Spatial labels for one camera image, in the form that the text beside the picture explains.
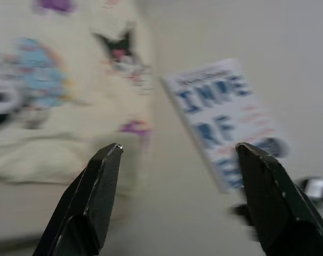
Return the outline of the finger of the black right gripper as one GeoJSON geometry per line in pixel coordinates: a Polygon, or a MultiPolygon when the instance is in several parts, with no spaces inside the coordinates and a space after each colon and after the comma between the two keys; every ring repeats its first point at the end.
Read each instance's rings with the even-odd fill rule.
{"type": "Polygon", "coordinates": [[[251,218],[251,215],[249,213],[249,209],[246,203],[234,205],[230,208],[229,211],[231,214],[237,216],[240,220],[242,220],[244,225],[249,227],[251,235],[257,235],[253,220],[251,218]]]}

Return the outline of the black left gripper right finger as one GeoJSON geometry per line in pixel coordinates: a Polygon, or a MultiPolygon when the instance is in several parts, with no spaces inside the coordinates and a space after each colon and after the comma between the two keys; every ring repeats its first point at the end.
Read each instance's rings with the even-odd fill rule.
{"type": "Polygon", "coordinates": [[[323,255],[323,218],[266,151],[236,144],[246,204],[265,255],[323,255]]]}

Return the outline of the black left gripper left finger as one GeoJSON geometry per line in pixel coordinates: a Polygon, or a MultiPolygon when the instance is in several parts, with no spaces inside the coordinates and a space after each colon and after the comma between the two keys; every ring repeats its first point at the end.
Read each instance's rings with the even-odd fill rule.
{"type": "Polygon", "coordinates": [[[123,146],[100,149],[62,194],[35,255],[99,255],[115,201],[123,146]]]}

